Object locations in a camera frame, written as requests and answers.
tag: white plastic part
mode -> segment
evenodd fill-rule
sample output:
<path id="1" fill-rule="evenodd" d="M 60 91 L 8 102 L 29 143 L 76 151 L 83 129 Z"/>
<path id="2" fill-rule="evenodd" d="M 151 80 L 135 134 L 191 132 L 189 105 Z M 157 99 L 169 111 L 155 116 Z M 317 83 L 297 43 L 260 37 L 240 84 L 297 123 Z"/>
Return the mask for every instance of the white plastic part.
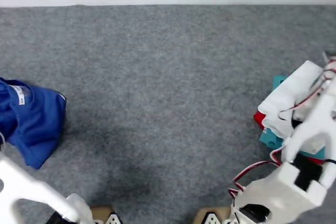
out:
<path id="1" fill-rule="evenodd" d="M 262 124 L 280 138 L 287 138 L 293 133 L 291 125 L 292 111 L 279 112 L 292 107 L 303 93 L 309 91 L 313 81 L 320 75 L 322 68 L 307 60 L 293 72 L 282 84 L 265 98 L 258 106 L 258 111 L 265 114 Z"/>
<path id="2" fill-rule="evenodd" d="M 336 78 L 331 81 L 326 90 L 320 95 L 306 120 L 296 128 L 293 136 L 285 140 L 286 147 L 282 153 L 282 160 L 288 162 L 294 160 L 301 146 L 316 136 L 321 136 L 326 142 L 325 158 L 336 160 L 336 122 L 333 119 L 335 113 Z M 329 189 L 335 179 L 336 164 L 324 163 L 319 183 Z"/>
<path id="3" fill-rule="evenodd" d="M 216 214 L 210 213 L 206 216 L 206 219 L 203 221 L 204 224 L 221 224 Z"/>
<path id="4" fill-rule="evenodd" d="M 91 215 L 88 213 L 87 205 L 78 195 L 72 195 L 66 200 L 48 184 L 33 179 L 2 153 L 0 153 L 0 180 L 4 183 L 4 188 L 0 191 L 1 223 L 24 224 L 16 202 L 19 199 L 28 199 L 48 204 L 69 221 L 95 224 L 92 213 Z"/>
<path id="5" fill-rule="evenodd" d="M 106 221 L 106 224 L 121 224 L 121 221 L 116 214 L 111 214 L 108 220 Z"/>
<path id="6" fill-rule="evenodd" d="M 235 199 L 230 219 L 233 223 L 255 223 L 240 208 L 247 204 L 267 207 L 268 224 L 285 224 L 295 221 L 300 214 L 322 205 L 327 189 L 317 181 L 310 183 L 307 191 L 295 185 L 299 169 L 285 162 L 268 177 L 250 183 Z"/>

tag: red object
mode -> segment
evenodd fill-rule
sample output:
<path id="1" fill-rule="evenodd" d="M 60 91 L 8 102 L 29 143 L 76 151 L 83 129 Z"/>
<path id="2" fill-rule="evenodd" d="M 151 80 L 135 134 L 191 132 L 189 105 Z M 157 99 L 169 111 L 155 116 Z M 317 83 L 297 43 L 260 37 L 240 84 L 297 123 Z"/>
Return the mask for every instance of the red object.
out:
<path id="1" fill-rule="evenodd" d="M 315 164 L 318 164 L 318 165 L 322 165 L 324 163 L 324 160 L 320 160 L 317 158 L 308 157 L 308 159 L 310 159 L 311 161 L 313 161 Z"/>
<path id="2" fill-rule="evenodd" d="M 257 113 L 254 114 L 254 120 L 259 124 L 259 126 L 264 129 L 263 124 L 261 123 L 263 121 L 263 119 L 265 118 L 266 115 L 260 113 L 259 111 L 257 111 Z"/>

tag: teal block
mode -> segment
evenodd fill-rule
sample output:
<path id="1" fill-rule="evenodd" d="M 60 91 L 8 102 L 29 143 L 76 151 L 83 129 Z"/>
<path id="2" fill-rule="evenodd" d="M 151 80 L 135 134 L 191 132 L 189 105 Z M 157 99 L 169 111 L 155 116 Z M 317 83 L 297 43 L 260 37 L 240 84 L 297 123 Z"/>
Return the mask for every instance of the teal block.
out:
<path id="1" fill-rule="evenodd" d="M 274 76 L 273 78 L 273 90 L 278 87 L 287 77 L 286 76 Z M 277 148 L 280 148 L 283 142 L 282 138 L 279 138 L 274 134 L 270 129 L 265 129 L 259 140 L 267 145 L 267 147 L 271 148 L 272 150 L 275 150 Z M 316 154 L 310 154 L 307 152 L 301 152 L 303 155 L 308 157 L 313 157 L 317 159 L 324 160 L 324 148 L 321 149 Z"/>

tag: clothing label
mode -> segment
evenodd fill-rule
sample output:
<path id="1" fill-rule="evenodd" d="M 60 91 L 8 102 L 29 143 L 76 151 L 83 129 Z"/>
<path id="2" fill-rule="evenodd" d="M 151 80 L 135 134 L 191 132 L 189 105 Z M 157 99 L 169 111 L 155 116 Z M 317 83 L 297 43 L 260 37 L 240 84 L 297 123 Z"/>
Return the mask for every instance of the clothing label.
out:
<path id="1" fill-rule="evenodd" d="M 25 105 L 25 95 L 23 94 L 23 90 L 20 86 L 10 85 L 17 93 L 19 97 L 19 105 Z"/>

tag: blue t-shirt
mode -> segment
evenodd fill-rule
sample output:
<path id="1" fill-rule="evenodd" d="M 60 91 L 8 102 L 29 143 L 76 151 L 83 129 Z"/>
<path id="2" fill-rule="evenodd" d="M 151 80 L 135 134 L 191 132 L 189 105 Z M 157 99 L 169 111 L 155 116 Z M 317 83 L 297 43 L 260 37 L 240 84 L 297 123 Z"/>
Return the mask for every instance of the blue t-shirt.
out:
<path id="1" fill-rule="evenodd" d="M 28 166 L 39 169 L 57 147 L 65 108 L 54 90 L 0 78 L 0 131 Z"/>

